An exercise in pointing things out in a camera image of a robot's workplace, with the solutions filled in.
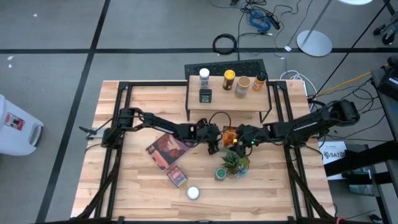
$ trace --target succulent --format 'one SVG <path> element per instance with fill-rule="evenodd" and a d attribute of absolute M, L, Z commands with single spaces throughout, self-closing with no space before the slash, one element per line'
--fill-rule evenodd
<path fill-rule="evenodd" d="M 240 158 L 236 152 L 228 151 L 221 157 L 224 160 L 223 166 L 227 169 L 227 174 L 234 174 L 236 177 L 244 177 L 249 169 L 249 158 Z"/>

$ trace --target orange lid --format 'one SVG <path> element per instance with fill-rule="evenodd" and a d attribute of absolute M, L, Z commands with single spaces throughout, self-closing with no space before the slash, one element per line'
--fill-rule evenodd
<path fill-rule="evenodd" d="M 235 78 L 235 72 L 232 71 L 232 70 L 227 70 L 227 71 L 224 72 L 224 77 L 227 80 L 232 80 L 232 79 Z"/>

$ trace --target yellow cable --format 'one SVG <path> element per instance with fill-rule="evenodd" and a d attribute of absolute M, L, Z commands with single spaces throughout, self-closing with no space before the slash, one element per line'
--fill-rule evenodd
<path fill-rule="evenodd" d="M 368 75 L 370 75 L 370 74 L 371 74 L 371 72 L 366 72 L 365 74 L 360 75 L 360 76 L 358 76 L 358 77 L 356 77 L 356 78 L 353 78 L 352 80 L 348 80 L 347 82 L 343 82 L 342 84 L 339 84 L 339 85 L 337 85 L 337 86 L 335 86 L 335 87 L 333 87 L 333 88 L 330 88 L 329 90 L 325 90 L 323 93 L 319 94 L 317 97 L 326 95 L 326 94 L 328 94 L 329 92 L 331 92 L 331 91 L 333 91 L 333 90 L 335 90 L 335 89 L 338 89 L 338 88 L 340 88 L 340 87 L 342 87 L 342 86 L 345 86 L 345 85 L 348 85 L 348 84 L 350 84 L 350 83 L 353 83 L 353 82 L 355 82 L 356 80 L 359 80 L 359 79 L 361 79 L 361 78 L 363 78 L 363 77 L 365 77 L 365 76 L 368 76 Z"/>

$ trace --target small box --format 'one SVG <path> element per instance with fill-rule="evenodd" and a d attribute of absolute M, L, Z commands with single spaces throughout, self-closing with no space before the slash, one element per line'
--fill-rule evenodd
<path fill-rule="evenodd" d="M 180 168 L 178 168 L 178 166 L 170 168 L 170 170 L 167 172 L 167 176 L 176 187 L 180 187 L 188 180 L 187 176 L 182 172 Z"/>
<path fill-rule="evenodd" d="M 199 103 L 211 103 L 211 89 L 199 90 Z"/>

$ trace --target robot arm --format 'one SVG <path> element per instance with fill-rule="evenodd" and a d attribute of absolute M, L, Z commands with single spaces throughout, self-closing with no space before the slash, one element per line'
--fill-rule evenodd
<path fill-rule="evenodd" d="M 258 146 L 264 142 L 295 146 L 307 142 L 314 134 L 326 134 L 333 126 L 349 126 L 358 121 L 359 113 L 354 103 L 346 100 L 334 101 L 288 122 L 264 124 L 262 128 L 241 124 L 236 131 L 236 144 L 230 150 L 244 157 L 247 147 Z"/>
<path fill-rule="evenodd" d="M 133 119 L 139 118 L 141 124 L 133 126 Z M 102 138 L 102 147 L 117 149 L 121 146 L 120 136 L 125 131 L 136 132 L 142 128 L 154 128 L 164 133 L 171 134 L 175 139 L 182 142 L 190 143 L 196 146 L 199 143 L 206 142 L 208 144 L 208 152 L 210 155 L 219 151 L 218 136 L 221 134 L 217 125 L 210 124 L 207 119 L 203 118 L 195 123 L 175 124 L 163 118 L 155 116 L 152 113 L 144 113 L 139 108 L 123 108 L 116 117 L 116 122 L 111 128 L 104 131 Z"/>

